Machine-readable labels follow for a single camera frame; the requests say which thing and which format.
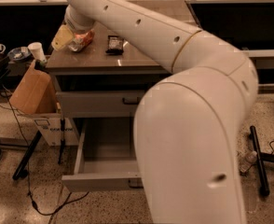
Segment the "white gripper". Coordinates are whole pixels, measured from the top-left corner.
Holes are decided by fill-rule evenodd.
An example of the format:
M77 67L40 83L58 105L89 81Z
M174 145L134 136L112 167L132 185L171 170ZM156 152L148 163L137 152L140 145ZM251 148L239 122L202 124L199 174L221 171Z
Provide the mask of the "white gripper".
M91 43L95 35L92 29L95 23L92 8L69 5L65 10L64 20L68 26L63 24L51 42L51 46L55 50L63 49L73 40L74 35L72 31L74 33L85 33L75 36L76 44L85 47Z

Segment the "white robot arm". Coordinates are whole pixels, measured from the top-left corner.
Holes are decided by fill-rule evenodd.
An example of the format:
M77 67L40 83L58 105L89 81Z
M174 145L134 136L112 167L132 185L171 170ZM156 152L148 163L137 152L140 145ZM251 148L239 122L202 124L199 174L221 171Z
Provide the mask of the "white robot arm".
M236 158L258 76L250 58L197 26L125 0L67 0L65 22L94 22L123 37L170 76L134 117L134 145L156 224L247 224Z

